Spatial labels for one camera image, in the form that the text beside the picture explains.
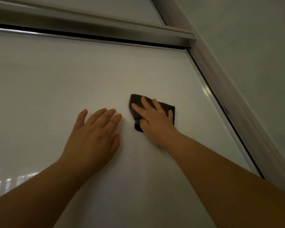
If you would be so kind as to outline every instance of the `hand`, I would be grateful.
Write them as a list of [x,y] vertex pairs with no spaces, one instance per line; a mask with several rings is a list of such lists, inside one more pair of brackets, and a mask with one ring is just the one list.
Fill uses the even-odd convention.
[[58,160],[88,179],[106,165],[119,147],[119,134],[114,134],[121,118],[115,109],[96,111],[86,123],[87,109],[79,113],[72,133]]
[[156,109],[147,102],[145,97],[141,98],[141,102],[144,109],[132,103],[133,110],[143,117],[140,120],[141,129],[155,145],[167,150],[175,135],[179,133],[173,125],[172,110],[168,111],[167,116],[156,99],[153,99]]

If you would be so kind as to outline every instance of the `silver trim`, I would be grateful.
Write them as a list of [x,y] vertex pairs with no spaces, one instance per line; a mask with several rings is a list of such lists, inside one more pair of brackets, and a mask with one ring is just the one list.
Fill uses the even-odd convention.
[[0,24],[187,47],[191,31],[30,0],[0,0]]
[[251,158],[249,157],[245,147],[243,146],[242,142],[240,141],[240,139],[238,138],[238,136],[236,135],[232,125],[230,124],[230,122],[228,121],[228,119],[226,118],[226,115],[224,113],[224,111],[222,110],[222,108],[220,107],[219,103],[217,102],[216,98],[213,96],[208,84],[206,83],[206,81],[204,80],[204,77],[201,75],[200,71],[198,70],[196,64],[194,63],[194,61],[192,60],[189,52],[187,50],[185,50],[185,54],[187,56],[187,58],[190,60],[191,65],[194,68],[194,71],[197,73],[199,79],[201,80],[201,83],[204,86],[204,92],[206,95],[209,96],[209,98],[212,100],[214,106],[216,107],[218,113],[220,114],[221,118],[223,119],[227,129],[229,130],[232,138],[234,139],[234,141],[236,142],[236,145],[238,146],[239,150],[241,151],[242,155],[245,158],[245,161],[247,162],[248,166],[250,167],[251,171],[260,176],[257,168],[255,167],[254,163],[252,162]]
[[153,48],[153,49],[167,49],[167,50],[178,50],[178,51],[183,50],[183,49],[174,49],[174,48],[159,47],[159,46],[152,46],[152,45],[141,45],[141,44],[134,44],[134,43],[104,41],[104,40],[90,39],[90,38],[80,38],[80,37],[70,37],[70,36],[62,36],[62,35],[55,35],[55,34],[38,33],[38,32],[33,32],[33,31],[15,30],[15,29],[7,29],[7,28],[0,28],[0,32],[28,34],[28,35],[36,35],[36,36],[43,36],[43,37],[63,38],[63,39],[88,41],[88,42],[99,42],[99,43],[116,44],[116,45],[128,45],[128,46],[146,47],[146,48]]

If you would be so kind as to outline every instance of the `person's left arm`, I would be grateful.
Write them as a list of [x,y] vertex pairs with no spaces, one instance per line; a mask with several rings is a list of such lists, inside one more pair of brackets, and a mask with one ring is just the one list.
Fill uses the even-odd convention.
[[0,228],[55,225],[75,193],[118,149],[114,132],[122,116],[111,119],[115,112],[98,110],[86,123],[87,110],[78,115],[59,160],[0,197]]

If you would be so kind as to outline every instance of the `dark cleaning cloth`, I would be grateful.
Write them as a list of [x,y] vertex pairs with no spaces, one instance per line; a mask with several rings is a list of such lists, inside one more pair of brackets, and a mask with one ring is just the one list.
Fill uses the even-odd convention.
[[[139,121],[142,119],[142,116],[139,115],[139,113],[137,113],[135,110],[133,110],[131,104],[132,103],[135,103],[136,105],[138,105],[139,107],[141,108],[144,108],[144,106],[142,105],[141,103],[141,98],[142,98],[142,95],[137,95],[137,94],[131,94],[131,97],[130,97],[130,102],[129,102],[129,109],[130,109],[130,112],[135,120],[135,123],[134,123],[134,128],[139,131],[139,132],[143,132],[143,130],[141,129],[140,125],[139,125]],[[153,107],[155,108],[153,102],[152,102],[152,99],[150,98],[147,98],[145,96],[147,102]],[[168,111],[169,110],[172,110],[173,112],[173,125],[174,125],[174,116],[175,116],[175,107],[174,106],[171,106],[171,105],[168,105],[166,103],[162,103],[162,102],[159,102],[159,104],[161,105],[161,107],[163,108],[163,110],[166,112],[166,115],[168,116]]]

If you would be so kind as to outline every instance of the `person's left hand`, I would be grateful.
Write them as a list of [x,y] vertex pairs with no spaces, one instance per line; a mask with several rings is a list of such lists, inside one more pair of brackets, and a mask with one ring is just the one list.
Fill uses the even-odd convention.
[[115,112],[115,109],[100,109],[86,123],[87,109],[80,112],[58,162],[82,173],[87,179],[102,169],[120,143],[120,135],[114,135],[114,132],[122,115],[117,114],[110,120]]

